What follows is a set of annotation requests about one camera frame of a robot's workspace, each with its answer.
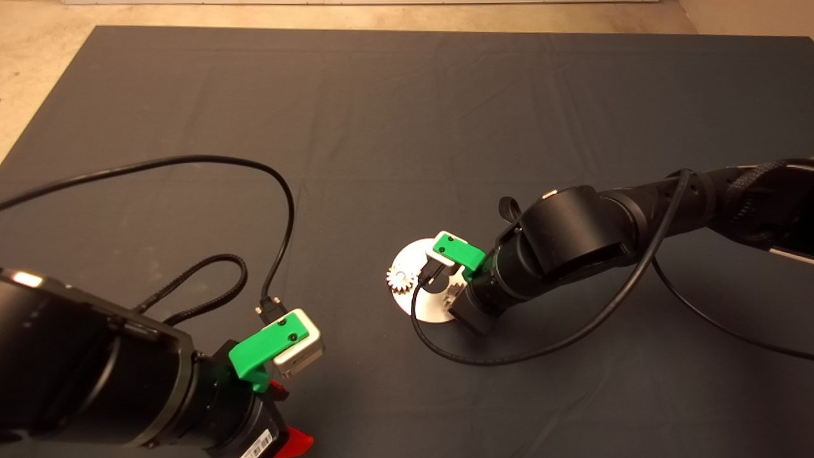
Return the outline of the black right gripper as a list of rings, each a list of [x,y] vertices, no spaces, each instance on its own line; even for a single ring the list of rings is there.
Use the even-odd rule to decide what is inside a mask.
[[[450,305],[453,318],[479,335],[489,334],[509,307],[509,293],[493,269],[494,260],[495,252],[488,252],[465,289]]]

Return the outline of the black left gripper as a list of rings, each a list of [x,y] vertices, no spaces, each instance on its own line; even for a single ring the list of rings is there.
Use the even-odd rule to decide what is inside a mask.
[[[287,400],[284,385],[270,381],[270,391],[256,393],[229,359],[236,341],[226,341],[198,362],[194,422],[195,443],[207,457],[275,457],[305,455],[314,438],[287,426],[274,400]]]

